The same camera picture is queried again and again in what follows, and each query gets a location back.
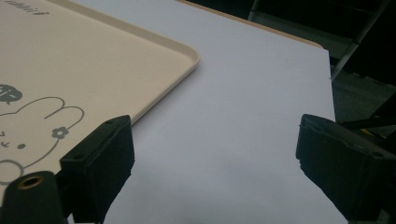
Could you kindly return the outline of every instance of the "brass grommet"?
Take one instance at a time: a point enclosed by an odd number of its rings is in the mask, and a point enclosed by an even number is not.
[[[38,186],[44,181],[44,176],[42,175],[31,175],[24,178],[18,183],[18,189],[31,189]]]

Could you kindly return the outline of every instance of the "beige tray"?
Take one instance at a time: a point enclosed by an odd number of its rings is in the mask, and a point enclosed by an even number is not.
[[[65,0],[0,0],[0,34],[1,201],[16,177],[58,172],[62,155],[103,121],[137,121],[200,60]]]

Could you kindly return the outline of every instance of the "cartoon rabbit illustration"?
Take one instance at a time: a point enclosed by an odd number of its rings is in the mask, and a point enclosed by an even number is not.
[[[84,117],[63,99],[34,100],[12,113],[0,114],[0,185],[24,175],[46,158]]]

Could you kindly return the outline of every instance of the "tray rim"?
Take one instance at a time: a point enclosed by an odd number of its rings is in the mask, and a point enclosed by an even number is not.
[[[135,35],[139,38],[145,39],[153,44],[159,45],[166,49],[172,50],[176,53],[184,55],[191,61],[191,66],[186,69],[179,78],[173,80],[172,84],[169,85],[163,92],[158,94],[154,99],[152,99],[147,105],[145,105],[132,119],[132,124],[137,122],[143,115],[145,115],[152,107],[154,107],[169,91],[171,91],[178,83],[180,83],[186,76],[188,76],[201,61],[201,55],[196,49],[188,46],[184,43],[176,41],[164,35],[159,35],[148,29],[142,28],[138,25],[134,25],[127,21],[119,20],[113,16],[109,16],[98,10],[94,10],[89,7],[85,7],[79,3],[72,0],[44,0],[58,7],[63,7],[65,9],[74,11],[82,16],[86,16],[95,21],[99,21],[103,24],[109,25],[111,27],[117,28],[123,32],[130,35]]]

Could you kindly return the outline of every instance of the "hole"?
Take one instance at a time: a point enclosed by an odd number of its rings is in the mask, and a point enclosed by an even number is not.
[[[84,155],[83,155],[83,154],[77,154],[77,155],[75,155],[75,156],[73,157],[73,159],[75,159],[75,160],[81,160],[82,158],[84,158]]]
[[[23,179],[19,184],[19,189],[31,189],[35,186],[41,184],[44,181],[44,176],[42,175],[33,175]]]

